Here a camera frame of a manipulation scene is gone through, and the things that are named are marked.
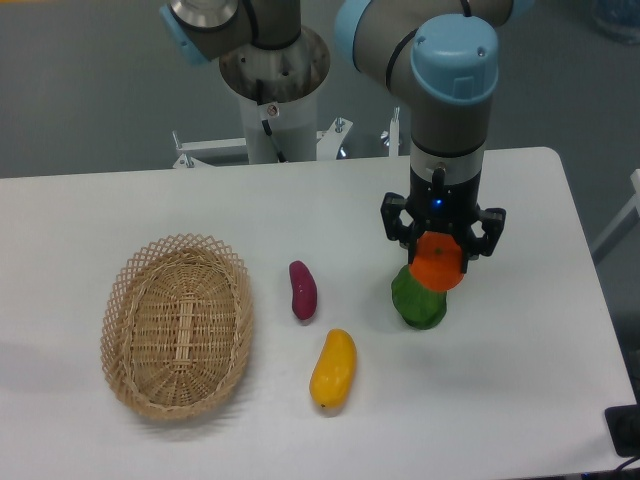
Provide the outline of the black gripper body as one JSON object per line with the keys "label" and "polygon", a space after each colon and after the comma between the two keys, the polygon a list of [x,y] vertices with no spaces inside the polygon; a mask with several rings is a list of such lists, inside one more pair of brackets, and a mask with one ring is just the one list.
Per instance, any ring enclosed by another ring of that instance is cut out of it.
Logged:
{"label": "black gripper body", "polygon": [[484,150],[443,157],[419,148],[410,151],[407,214],[417,234],[437,232],[468,237],[479,218],[478,192]]}

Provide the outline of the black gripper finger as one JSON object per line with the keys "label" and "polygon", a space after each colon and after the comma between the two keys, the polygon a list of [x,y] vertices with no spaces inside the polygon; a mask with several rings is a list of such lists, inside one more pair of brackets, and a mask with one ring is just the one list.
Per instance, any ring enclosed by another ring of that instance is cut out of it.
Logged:
{"label": "black gripper finger", "polygon": [[462,249],[461,272],[466,273],[471,261],[480,256],[490,257],[499,242],[506,223],[503,208],[482,209],[476,206],[472,222],[465,226],[459,243]]}
{"label": "black gripper finger", "polygon": [[380,213],[388,240],[397,242],[407,251],[407,263],[414,262],[418,242],[425,233],[425,224],[416,220],[407,198],[387,192],[383,198]]}

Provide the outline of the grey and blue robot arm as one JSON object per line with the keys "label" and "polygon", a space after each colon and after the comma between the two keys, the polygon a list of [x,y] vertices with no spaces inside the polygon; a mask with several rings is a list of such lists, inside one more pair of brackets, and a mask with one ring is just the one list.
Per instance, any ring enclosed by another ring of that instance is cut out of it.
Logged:
{"label": "grey and blue robot arm", "polygon": [[[346,1],[335,49],[411,113],[410,192],[387,194],[387,237],[415,264],[429,232],[459,247],[460,271],[490,256],[506,220],[477,202],[492,96],[498,83],[496,28],[524,1]],[[311,160],[310,103],[327,78],[329,48],[301,20],[297,1],[169,1],[160,8],[181,53],[217,61],[227,86],[249,105],[248,155],[255,163]]]}

